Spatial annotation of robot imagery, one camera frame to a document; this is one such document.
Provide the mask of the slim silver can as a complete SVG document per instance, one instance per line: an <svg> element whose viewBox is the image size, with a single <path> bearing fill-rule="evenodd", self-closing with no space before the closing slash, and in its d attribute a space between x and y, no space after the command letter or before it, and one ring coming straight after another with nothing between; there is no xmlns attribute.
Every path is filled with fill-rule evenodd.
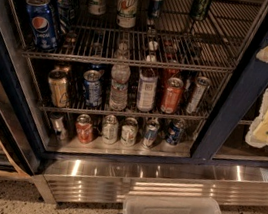
<svg viewBox="0 0 268 214"><path fill-rule="evenodd" d="M199 107L199 103L201 103L206 91L210 88L210 84L211 81L207 77L198 76L195 79L194 89L192 89L192 95L190 96L190 100L186 108L188 114L196 112Z"/></svg>

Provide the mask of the green soda can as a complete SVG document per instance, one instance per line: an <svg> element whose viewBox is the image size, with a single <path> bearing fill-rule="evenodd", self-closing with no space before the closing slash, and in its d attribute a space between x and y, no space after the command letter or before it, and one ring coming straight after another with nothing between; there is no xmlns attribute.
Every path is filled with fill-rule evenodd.
<svg viewBox="0 0 268 214"><path fill-rule="evenodd" d="M190 17L195 21L202 21L206 18L212 0L193 0Z"/></svg>

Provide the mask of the blue Pepsi can bottom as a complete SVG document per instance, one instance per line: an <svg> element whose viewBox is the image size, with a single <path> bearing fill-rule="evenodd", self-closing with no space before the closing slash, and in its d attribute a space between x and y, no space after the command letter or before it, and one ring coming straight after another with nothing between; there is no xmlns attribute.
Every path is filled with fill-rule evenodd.
<svg viewBox="0 0 268 214"><path fill-rule="evenodd" d="M173 119L168 126L168 130L166 132L166 142L172 146L180 143L182 139L182 135L184 133L185 122L183 119Z"/></svg>

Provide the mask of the orange soda can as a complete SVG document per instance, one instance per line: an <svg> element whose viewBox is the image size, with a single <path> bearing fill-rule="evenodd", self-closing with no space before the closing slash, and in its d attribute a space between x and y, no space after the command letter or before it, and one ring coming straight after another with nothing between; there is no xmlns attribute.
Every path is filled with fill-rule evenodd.
<svg viewBox="0 0 268 214"><path fill-rule="evenodd" d="M164 89L163 100L161 101L160 108L162 112L173 114L176 111L183 89L182 79L178 77L169 78Z"/></svg>

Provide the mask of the blue white can bottom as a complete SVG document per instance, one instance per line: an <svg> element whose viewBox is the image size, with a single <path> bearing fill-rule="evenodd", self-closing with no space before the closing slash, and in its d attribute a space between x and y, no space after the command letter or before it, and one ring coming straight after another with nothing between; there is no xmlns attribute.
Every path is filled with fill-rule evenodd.
<svg viewBox="0 0 268 214"><path fill-rule="evenodd" d="M142 145L147 148L151 148L152 145L154 144L157 136L158 136L158 131L160 128L160 123L156 118L152 118L147 121L147 124L145 126L144 130L144 136L142 140Z"/></svg>

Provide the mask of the tall white labelled can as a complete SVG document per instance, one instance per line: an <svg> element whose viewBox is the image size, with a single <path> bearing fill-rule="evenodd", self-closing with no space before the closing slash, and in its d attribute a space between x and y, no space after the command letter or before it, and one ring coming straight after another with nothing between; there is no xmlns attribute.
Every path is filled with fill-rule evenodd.
<svg viewBox="0 0 268 214"><path fill-rule="evenodd" d="M137 91L137 109L148 112L153 109L158 71L153 67L142 67L139 72L139 85Z"/></svg>

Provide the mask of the white can bottom shelf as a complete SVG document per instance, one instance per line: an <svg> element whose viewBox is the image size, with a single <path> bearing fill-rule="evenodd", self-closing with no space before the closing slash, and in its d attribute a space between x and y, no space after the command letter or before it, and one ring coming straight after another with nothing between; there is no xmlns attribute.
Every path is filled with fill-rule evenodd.
<svg viewBox="0 0 268 214"><path fill-rule="evenodd" d="M124 146L131 147L136 142L138 122L135 118L127 117L121 128L121 143Z"/></svg>

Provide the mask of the silver can bottom shelf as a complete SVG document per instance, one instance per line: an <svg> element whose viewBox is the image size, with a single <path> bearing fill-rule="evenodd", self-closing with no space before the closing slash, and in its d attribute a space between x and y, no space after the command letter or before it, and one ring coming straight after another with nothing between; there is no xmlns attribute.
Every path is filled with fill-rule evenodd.
<svg viewBox="0 0 268 214"><path fill-rule="evenodd" d="M112 145L117 141L118 135L118 120L114 115L107 115L102 120L102 139L103 142Z"/></svg>

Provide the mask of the stainless steel fridge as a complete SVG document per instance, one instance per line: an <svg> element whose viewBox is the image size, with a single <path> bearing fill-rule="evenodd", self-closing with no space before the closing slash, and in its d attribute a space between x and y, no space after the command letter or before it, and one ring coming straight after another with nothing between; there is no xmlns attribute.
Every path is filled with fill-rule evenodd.
<svg viewBox="0 0 268 214"><path fill-rule="evenodd" d="M106 12L100 16L89 13L87 0L76 0L77 10L70 9L68 33L61 31L58 11L50 2L57 20L59 40L58 47L49 52L64 46L71 48L75 44L77 34L73 26L81 11L100 18L113 5L117 13L117 0L105 1ZM268 179L265 175L268 145L256 148L245 142L249 127L260 114L261 101L268 89L268 63L255 57L268 44L268 0L235 1L259 3L259 18L253 24L254 30L242 48L240 60L229 72L208 118L203 122L183 119L182 139L173 146L165 140L173 119L155 117L160 123L158 136L152 147L147 148L142 145L142 140L147 121L152 119L149 117L114 115L119 121L117 141L109 145L103 142L101 135L105 115L89 115L93 124L93 139L83 144L78 140L75 127L76 119L81 114L61 112L68 137L65 140L56 137L49 118L52 112L41 111L37 105L41 94L34 78L32 58L23 54L30 47L39 49L34 43L26 0L0 0L0 31L33 122L28 138L39 158L39 166L31 181L43 200L53 204L71 201L119 203L128 194L169 193L181 197L212 197L225 205L268 205ZM125 60L116 63L127 64ZM87 68L84 73L87 70L101 73L101 89L106 73L112 83L111 70L115 63L85 64ZM190 100L198 70L176 67L156 69L156 93L161 95L159 108L170 77L183 80L181 98L189 93ZM121 143L121 128L127 117L138 122L136 142L131 147Z"/></svg>

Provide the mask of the blue can middle shelf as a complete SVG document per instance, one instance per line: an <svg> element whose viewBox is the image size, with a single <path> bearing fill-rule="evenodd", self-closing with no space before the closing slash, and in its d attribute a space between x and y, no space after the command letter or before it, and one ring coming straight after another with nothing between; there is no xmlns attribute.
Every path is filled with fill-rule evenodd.
<svg viewBox="0 0 268 214"><path fill-rule="evenodd" d="M102 101L102 86L101 73L95 70L87 70L83 74L84 97L87 107L101 106Z"/></svg>

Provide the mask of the red can bottom shelf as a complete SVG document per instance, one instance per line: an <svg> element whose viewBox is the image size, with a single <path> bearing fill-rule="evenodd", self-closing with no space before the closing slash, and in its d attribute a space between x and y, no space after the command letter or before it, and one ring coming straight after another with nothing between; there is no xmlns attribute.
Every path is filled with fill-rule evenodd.
<svg viewBox="0 0 268 214"><path fill-rule="evenodd" d="M91 120L91 117L86 114L81 114L76 119L76 133L78 140L83 144L87 144L93 139L93 124Z"/></svg>

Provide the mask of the silver can bottom left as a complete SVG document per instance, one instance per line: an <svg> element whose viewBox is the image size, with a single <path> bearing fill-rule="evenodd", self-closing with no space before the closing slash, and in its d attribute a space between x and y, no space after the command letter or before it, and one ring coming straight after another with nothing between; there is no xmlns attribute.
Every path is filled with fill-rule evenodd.
<svg viewBox="0 0 268 214"><path fill-rule="evenodd" d="M49 116L51 124L59 140L65 140L68 137L67 129L65 128L64 115L60 112L52 112Z"/></svg>

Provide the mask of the gold can middle shelf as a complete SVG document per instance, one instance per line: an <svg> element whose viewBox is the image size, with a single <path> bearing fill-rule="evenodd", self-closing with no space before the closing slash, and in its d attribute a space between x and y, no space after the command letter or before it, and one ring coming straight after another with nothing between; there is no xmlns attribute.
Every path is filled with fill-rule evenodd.
<svg viewBox="0 0 268 214"><path fill-rule="evenodd" d="M69 105L68 75L63 70L51 70L48 75L51 100L55 107L64 108Z"/></svg>

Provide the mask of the front blue Pepsi can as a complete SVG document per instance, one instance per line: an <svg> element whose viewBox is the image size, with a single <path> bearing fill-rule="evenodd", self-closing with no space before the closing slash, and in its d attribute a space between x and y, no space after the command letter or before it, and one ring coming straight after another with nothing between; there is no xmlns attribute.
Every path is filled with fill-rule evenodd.
<svg viewBox="0 0 268 214"><path fill-rule="evenodd" d="M50 0L26 0L26 10L35 46L46 52L58 47L58 25Z"/></svg>

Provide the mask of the clear water bottle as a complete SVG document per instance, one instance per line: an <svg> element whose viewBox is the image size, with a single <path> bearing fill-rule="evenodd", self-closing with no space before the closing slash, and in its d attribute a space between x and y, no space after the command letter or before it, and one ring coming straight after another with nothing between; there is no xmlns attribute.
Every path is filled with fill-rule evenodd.
<svg viewBox="0 0 268 214"><path fill-rule="evenodd" d="M118 60L129 59L129 46L126 42L118 45L115 57ZM128 64L115 63L111 70L111 89L109 95L109 106L112 110L124 110L126 108L128 97L128 81L131 75L131 69Z"/></svg>

